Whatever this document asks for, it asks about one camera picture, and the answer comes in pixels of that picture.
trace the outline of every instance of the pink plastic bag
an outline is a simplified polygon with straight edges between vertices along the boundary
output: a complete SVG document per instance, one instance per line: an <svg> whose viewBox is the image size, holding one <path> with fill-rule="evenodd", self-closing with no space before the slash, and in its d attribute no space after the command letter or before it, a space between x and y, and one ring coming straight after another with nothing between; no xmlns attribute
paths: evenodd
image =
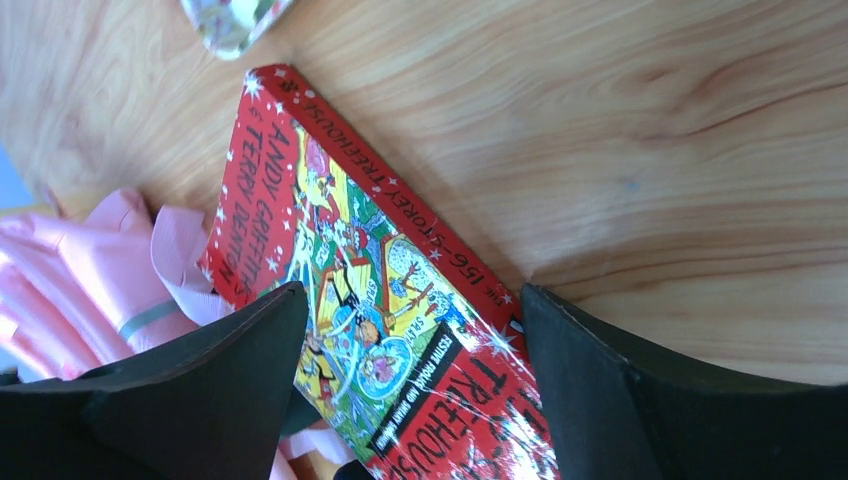
<svg viewBox="0 0 848 480"><path fill-rule="evenodd" d="M0 220L0 345L44 378L76 378L232 312L197 267L206 245L201 212L163 207L156 221L141 196L118 190L82 224L37 214ZM353 453L332 430L282 442L285 461L318 450L336 464Z"/></svg>

